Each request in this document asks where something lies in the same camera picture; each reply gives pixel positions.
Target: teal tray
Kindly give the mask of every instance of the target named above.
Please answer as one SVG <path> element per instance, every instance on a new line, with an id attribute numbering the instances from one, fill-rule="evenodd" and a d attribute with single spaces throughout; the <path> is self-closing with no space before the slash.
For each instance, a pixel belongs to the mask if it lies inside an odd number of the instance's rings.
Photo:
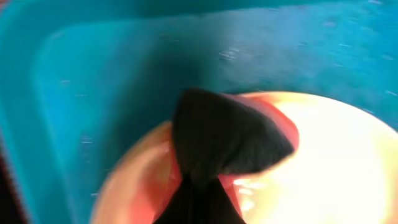
<path id="1" fill-rule="evenodd" d="M 26 0 L 0 17 L 0 128 L 32 223 L 88 223 L 181 90 L 313 93 L 398 128 L 395 1 Z"/>

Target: blue tray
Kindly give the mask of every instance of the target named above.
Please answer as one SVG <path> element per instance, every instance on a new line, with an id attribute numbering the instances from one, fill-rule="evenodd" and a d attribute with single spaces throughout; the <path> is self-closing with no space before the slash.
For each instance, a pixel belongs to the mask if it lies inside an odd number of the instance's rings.
<path id="1" fill-rule="evenodd" d="M 33 223 L 88 223 L 182 89 L 327 96 L 398 128 L 394 0 L 30 0 L 0 17 L 3 148 Z"/>

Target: blue plastic bin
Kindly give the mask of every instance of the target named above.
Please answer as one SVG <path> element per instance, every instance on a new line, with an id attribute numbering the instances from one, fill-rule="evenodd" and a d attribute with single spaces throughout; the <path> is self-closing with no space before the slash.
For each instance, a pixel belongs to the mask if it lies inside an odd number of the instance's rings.
<path id="1" fill-rule="evenodd" d="M 32 223 L 88 223 L 107 173 L 182 89 L 327 96 L 398 128 L 397 1 L 15 0 L 3 149 Z"/>

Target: blue surface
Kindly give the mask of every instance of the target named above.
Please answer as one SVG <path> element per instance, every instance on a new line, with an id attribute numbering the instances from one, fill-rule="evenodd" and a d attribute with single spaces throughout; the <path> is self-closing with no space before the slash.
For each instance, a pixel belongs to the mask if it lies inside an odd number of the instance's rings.
<path id="1" fill-rule="evenodd" d="M 287 90 L 398 129 L 394 1 L 31 0 L 0 17 L 0 127 L 33 223 L 95 193 L 180 91 Z"/>

